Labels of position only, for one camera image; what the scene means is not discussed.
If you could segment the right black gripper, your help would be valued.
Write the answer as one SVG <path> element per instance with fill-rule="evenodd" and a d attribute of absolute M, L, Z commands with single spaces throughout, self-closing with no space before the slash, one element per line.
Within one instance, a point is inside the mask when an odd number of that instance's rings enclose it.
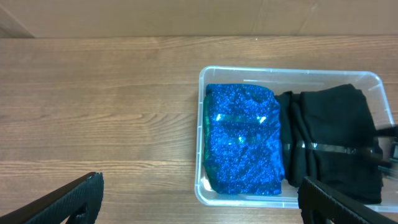
<path fill-rule="evenodd" d="M 387 138 L 389 144 L 386 157 L 373 155 L 371 163 L 388 179 L 397 179 L 397 125 L 375 130 L 373 138 Z"/>

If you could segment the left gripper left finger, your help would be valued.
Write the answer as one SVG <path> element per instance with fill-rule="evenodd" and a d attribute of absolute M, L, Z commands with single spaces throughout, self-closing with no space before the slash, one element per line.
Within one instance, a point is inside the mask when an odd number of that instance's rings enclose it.
<path fill-rule="evenodd" d="M 101 209 L 103 195 L 103 174 L 89 172 L 2 216 L 1 223 L 94 223 Z"/>

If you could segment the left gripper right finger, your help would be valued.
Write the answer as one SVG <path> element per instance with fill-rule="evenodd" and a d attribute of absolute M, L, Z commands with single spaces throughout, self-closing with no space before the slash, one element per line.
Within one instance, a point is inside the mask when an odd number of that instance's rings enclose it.
<path fill-rule="evenodd" d="M 304 224 L 397 224 L 311 177 L 298 188 L 298 206 Z"/>

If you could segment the large black garment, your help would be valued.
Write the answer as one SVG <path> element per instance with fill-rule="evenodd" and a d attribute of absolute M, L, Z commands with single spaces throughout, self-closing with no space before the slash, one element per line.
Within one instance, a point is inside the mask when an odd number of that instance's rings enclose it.
<path fill-rule="evenodd" d="M 306 176 L 364 204 L 382 201 L 382 174 L 367 155 L 382 157 L 363 92 L 351 84 L 321 91 L 287 91 L 280 104 L 285 178 L 299 187 Z"/>

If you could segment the blue sequin fabric bundle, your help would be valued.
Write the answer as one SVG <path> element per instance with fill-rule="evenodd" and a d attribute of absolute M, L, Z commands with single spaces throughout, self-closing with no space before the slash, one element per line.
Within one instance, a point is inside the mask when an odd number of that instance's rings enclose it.
<path fill-rule="evenodd" d="M 280 104 L 249 84 L 209 84 L 203 100 L 203 165 L 219 194 L 279 195 L 285 177 Z"/>

